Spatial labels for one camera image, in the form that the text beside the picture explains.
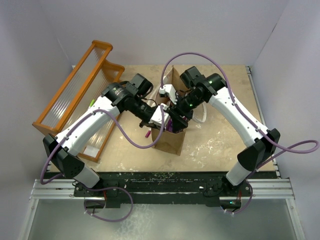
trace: gray wall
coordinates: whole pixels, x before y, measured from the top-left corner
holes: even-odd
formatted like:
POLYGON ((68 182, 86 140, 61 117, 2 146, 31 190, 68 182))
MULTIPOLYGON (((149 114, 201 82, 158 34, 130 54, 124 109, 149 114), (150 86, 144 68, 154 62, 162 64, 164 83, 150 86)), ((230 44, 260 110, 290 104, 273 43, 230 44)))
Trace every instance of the gray wall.
MULTIPOLYGON (((288 0, 40 0, 72 64, 93 39, 118 64, 164 64, 195 51, 221 64, 251 65, 288 0)), ((176 63, 207 63, 182 57, 176 63)))
MULTIPOLYGON (((320 141, 320 2, 292 0, 253 65, 265 121, 282 133, 280 143, 320 141)), ((278 158, 290 177, 307 239, 320 236, 320 150, 278 158)))
POLYGON ((0 1, 0 233, 18 237, 46 159, 31 124, 71 71, 35 0, 0 1))

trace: cardboard box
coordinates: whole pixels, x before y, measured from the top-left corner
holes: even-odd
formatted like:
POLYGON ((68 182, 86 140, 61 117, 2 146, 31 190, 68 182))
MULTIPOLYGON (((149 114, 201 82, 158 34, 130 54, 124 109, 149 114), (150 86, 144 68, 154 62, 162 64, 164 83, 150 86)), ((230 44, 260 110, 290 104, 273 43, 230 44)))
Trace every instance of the cardboard box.
MULTIPOLYGON (((182 90, 184 92, 188 90, 188 88, 184 85, 184 83, 180 79, 180 74, 175 69, 174 66, 172 66, 170 72, 164 77, 163 82, 164 84, 172 84, 175 90, 182 90)), ((161 104, 161 103, 167 104, 167 102, 170 99, 168 97, 160 97, 159 93, 157 93, 154 100, 158 104, 161 104)), ((159 132, 160 131, 158 129, 154 129, 154 128, 151 129, 152 141, 154 141, 157 138, 159 132)), ((159 141, 154 145, 154 148, 163 152, 176 154, 180 156, 182 147, 184 144, 185 136, 186 136, 186 129, 184 129, 182 132, 179 132, 179 133, 165 131, 162 133, 159 141)))

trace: wooden frame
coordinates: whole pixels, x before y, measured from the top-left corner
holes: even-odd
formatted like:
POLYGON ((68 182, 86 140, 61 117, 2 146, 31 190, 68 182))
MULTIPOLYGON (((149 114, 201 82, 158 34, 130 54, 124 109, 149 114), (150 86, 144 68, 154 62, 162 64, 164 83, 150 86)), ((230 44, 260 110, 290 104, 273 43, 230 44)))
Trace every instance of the wooden frame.
MULTIPOLYGON (((72 116, 72 114, 75 111, 76 107, 78 106, 79 102, 82 100, 83 96, 87 92, 88 88, 90 87, 90 85, 92 84, 92 82, 94 81, 95 77, 97 76, 97 74, 100 70, 102 70, 102 73, 104 74, 106 79, 112 79, 113 82, 119 82, 122 73, 125 71, 125 68, 122 65, 114 64, 114 63, 111 63, 106 60, 108 54, 110 53, 110 51, 112 49, 113 49, 113 46, 110 43, 98 41, 98 40, 92 41, 91 46, 85 52, 85 54, 80 59, 78 64, 75 66, 75 68, 72 70, 70 75, 66 78, 66 80, 64 81, 62 86, 59 88, 59 90, 56 92, 54 97, 51 99, 49 104, 46 106, 44 111, 41 113, 41 115, 38 117, 38 119, 32 123, 32 125, 36 129, 38 129, 41 133, 43 133, 44 135, 47 135, 47 134, 56 135, 63 130, 64 126, 68 122, 69 118, 72 116), (64 90, 66 89, 68 84, 71 82, 71 80, 76 75, 76 73, 79 71, 79 69, 81 69, 81 66, 86 61, 86 59, 88 58, 90 53, 97 48, 104 50, 104 53, 98 54, 97 52, 95 52, 99 58, 96 65, 94 66, 94 68, 92 69, 92 71, 90 72, 88 77, 86 78, 83 85, 80 87, 79 91, 76 93, 75 97, 68 104, 66 110, 64 111, 62 117, 59 119, 56 126, 48 126, 48 125, 42 124, 42 122, 44 121, 44 119, 46 118, 48 113, 51 111, 51 109, 53 108, 53 106, 55 105, 55 103, 57 102, 57 100, 59 99, 61 94, 64 92, 64 90), (117 75, 113 76, 111 74, 112 72, 117 72, 117 75)), ((83 153, 79 153, 78 156, 81 158, 93 161, 93 162, 98 162, 99 157, 102 153, 102 150, 107 143, 107 140, 110 136, 110 133, 111 133, 114 125, 115 124, 113 124, 111 126, 110 131, 105 136, 105 139, 104 139, 104 141, 101 145, 101 148, 99 149, 99 152, 96 155, 96 157, 92 157, 92 156, 89 156, 89 155, 86 155, 83 153)))

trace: green object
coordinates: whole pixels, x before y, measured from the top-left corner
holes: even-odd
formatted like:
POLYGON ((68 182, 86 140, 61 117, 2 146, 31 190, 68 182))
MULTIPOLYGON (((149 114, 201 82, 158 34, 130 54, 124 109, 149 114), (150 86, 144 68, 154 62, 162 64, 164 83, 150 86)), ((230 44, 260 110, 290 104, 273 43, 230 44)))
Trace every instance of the green object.
POLYGON ((96 100, 92 99, 92 101, 90 102, 89 108, 91 108, 95 104, 95 101, 96 100))

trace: wooden tabletop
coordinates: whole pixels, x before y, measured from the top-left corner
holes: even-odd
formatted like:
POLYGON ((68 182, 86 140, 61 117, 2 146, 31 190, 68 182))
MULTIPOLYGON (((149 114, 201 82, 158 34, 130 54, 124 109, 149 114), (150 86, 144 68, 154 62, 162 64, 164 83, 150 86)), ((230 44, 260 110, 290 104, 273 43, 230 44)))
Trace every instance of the wooden tabletop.
MULTIPOLYGON (((122 81, 130 81, 140 73, 158 85, 163 65, 127 65, 121 76, 122 81)), ((181 74, 192 65, 174 65, 181 74)), ((219 73, 213 65, 196 65, 206 77, 219 73)), ((260 120, 252 86, 244 65, 223 65, 223 70, 231 84, 235 96, 260 120)), ((202 117, 202 107, 195 110, 202 117)), ((130 112, 123 112, 119 123, 127 135, 139 145, 148 145, 151 137, 145 138, 148 128, 139 128, 140 120, 130 112)), ((154 148, 139 149, 132 146, 115 127, 106 143, 98 163, 84 161, 95 171, 229 171, 237 161, 237 154, 245 145, 231 124, 215 108, 207 104, 207 118, 204 124, 189 122, 180 156, 154 148)), ((273 164, 266 164, 261 170, 274 171, 273 164)))

